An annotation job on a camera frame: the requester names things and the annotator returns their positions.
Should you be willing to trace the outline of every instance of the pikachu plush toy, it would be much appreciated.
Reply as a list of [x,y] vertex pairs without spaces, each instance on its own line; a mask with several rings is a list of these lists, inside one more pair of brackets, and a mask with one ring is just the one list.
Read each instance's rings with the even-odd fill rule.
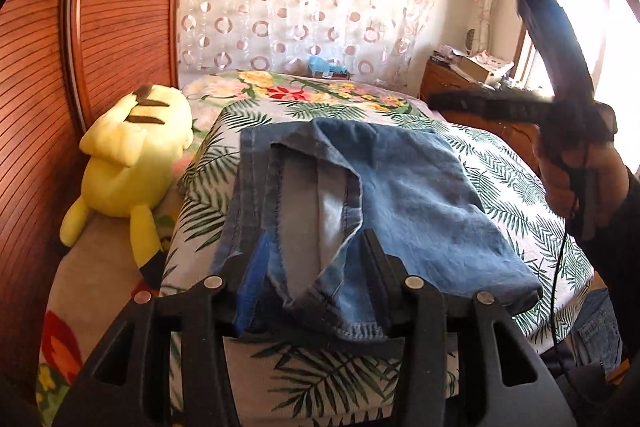
[[193,141],[191,123],[187,99],[166,86],[140,87],[98,118],[80,140],[80,150],[91,158],[81,195],[62,221],[62,243],[76,243],[92,210],[129,217],[135,261],[146,282],[158,287],[164,258],[151,210]]

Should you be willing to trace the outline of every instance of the floral bedspread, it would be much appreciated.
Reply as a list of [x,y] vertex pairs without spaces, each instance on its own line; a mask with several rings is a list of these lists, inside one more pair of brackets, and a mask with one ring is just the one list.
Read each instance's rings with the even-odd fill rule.
[[[563,223],[549,211],[540,181],[491,133],[449,124],[424,103],[352,82],[326,82],[261,71],[203,76],[183,93],[193,111],[194,144],[175,168],[176,182],[154,210],[166,249],[161,295],[203,279],[222,232],[239,160],[239,130],[282,119],[348,118],[411,129],[430,128],[459,155],[490,219],[536,273],[544,298],[515,317],[539,351],[550,346],[551,277]],[[556,320],[564,337],[593,275],[582,252],[569,242],[560,271]],[[129,245],[126,220],[95,216],[62,260],[47,306],[36,400],[50,425],[82,364],[130,296],[144,288]],[[387,415],[399,361],[351,357],[287,344],[225,341],[236,406],[245,426],[278,421],[283,426],[346,425]],[[171,399],[180,425],[180,342],[171,345]],[[447,395],[457,392],[455,350],[449,355]]]

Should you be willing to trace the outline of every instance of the denim fabric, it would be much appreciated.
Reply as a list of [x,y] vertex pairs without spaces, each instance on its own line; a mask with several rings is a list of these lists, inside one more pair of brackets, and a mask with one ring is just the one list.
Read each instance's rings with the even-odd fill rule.
[[622,361],[622,339],[606,288],[587,295],[572,329],[578,365],[599,362],[608,375]]
[[[338,338],[385,338],[387,318],[373,305],[385,297],[367,277],[364,229],[374,229],[410,274],[445,293],[487,290],[513,314],[542,293],[442,138],[323,118],[278,123],[241,132],[236,190],[210,270],[241,253],[266,267],[245,277],[239,330],[268,322],[270,307],[279,306]],[[248,304],[256,288],[262,302]]]

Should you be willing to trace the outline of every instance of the metal rivet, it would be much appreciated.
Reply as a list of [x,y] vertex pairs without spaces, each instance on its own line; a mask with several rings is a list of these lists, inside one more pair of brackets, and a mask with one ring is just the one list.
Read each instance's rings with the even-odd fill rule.
[[218,277],[217,275],[207,277],[204,280],[204,285],[212,290],[214,290],[215,288],[220,288],[220,286],[222,286],[222,277]]
[[138,292],[133,296],[133,302],[136,304],[145,304],[151,300],[151,293],[144,290],[142,292]]
[[424,286],[424,281],[415,275],[410,275],[404,280],[404,284],[412,290],[419,290]]
[[489,292],[478,292],[478,295],[476,295],[476,299],[478,299],[478,302],[480,302],[481,304],[486,304],[487,306],[495,302],[494,296]]

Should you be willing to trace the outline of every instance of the wooden dresser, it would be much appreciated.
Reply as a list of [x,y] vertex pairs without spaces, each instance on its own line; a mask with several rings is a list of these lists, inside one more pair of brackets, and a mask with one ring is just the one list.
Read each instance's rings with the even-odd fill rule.
[[[439,66],[430,60],[424,70],[422,85],[420,86],[420,99],[425,102],[432,92],[441,92],[451,89],[482,89],[479,84],[473,84],[462,78],[459,74]],[[447,121],[460,125],[468,125],[478,129],[484,129],[502,138],[529,167],[539,174],[538,161],[533,153],[533,143],[537,133],[533,124],[511,123],[485,120],[473,114],[465,114],[453,111],[443,111],[442,115]]]

